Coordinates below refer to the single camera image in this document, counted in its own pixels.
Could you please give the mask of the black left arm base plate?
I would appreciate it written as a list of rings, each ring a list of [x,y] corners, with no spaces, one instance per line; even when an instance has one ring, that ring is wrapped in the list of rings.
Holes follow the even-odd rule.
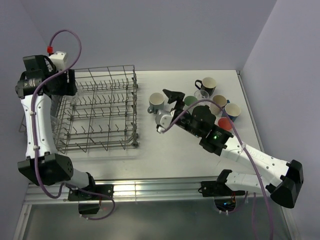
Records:
[[[108,214],[111,215],[116,208],[113,193],[113,184],[98,184],[95,186],[93,193],[85,193],[70,188],[67,200],[69,202],[78,202],[78,212],[82,216],[96,215],[101,210],[102,201],[111,201],[112,209]]]

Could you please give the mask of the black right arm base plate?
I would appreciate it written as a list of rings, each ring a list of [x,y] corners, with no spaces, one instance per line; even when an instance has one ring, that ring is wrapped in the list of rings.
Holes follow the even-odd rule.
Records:
[[[217,183],[217,181],[202,181],[197,191],[203,197],[236,197],[246,194],[244,190],[234,191],[225,184]]]

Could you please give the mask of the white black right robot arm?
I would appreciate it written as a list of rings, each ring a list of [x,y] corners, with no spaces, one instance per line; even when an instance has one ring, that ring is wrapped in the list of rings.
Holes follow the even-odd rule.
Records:
[[[159,110],[155,117],[156,130],[165,133],[174,125],[200,138],[200,146],[209,153],[227,158],[247,168],[254,174],[243,174],[224,169],[214,181],[203,181],[199,192],[203,197],[243,196],[247,192],[262,193],[278,205],[294,208],[304,183],[303,165],[277,159],[247,145],[236,133],[215,124],[216,117],[209,106],[198,101],[189,112],[185,108],[183,92],[163,89],[171,111]]]

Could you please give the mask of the clear glass tumbler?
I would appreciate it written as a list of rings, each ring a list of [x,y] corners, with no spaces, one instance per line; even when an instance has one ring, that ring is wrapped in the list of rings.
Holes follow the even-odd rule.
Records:
[[[84,96],[84,89],[81,86],[77,86],[77,91],[75,95],[67,95],[65,97],[66,101],[71,103],[72,105],[80,102],[81,98]]]
[[[55,133],[57,130],[57,127],[60,124],[60,118],[58,117],[58,111],[54,110],[50,113],[50,122],[51,122],[51,129],[52,132]]]

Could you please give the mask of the clear glass mug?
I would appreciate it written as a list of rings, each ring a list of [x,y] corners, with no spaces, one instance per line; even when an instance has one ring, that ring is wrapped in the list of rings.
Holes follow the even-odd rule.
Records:
[[[205,90],[199,89],[194,92],[193,95],[197,100],[208,99],[210,97],[209,93]]]

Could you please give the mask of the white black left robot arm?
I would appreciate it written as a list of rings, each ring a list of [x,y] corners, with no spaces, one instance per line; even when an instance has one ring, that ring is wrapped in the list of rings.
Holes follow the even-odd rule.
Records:
[[[71,159],[56,148],[52,130],[52,97],[77,93],[75,71],[66,69],[68,54],[57,51],[50,56],[31,55],[23,58],[25,71],[15,92],[20,98],[26,123],[25,160],[18,171],[39,186],[50,198],[47,186],[55,184],[78,188],[86,200],[96,197],[98,188],[88,172],[74,169]]]

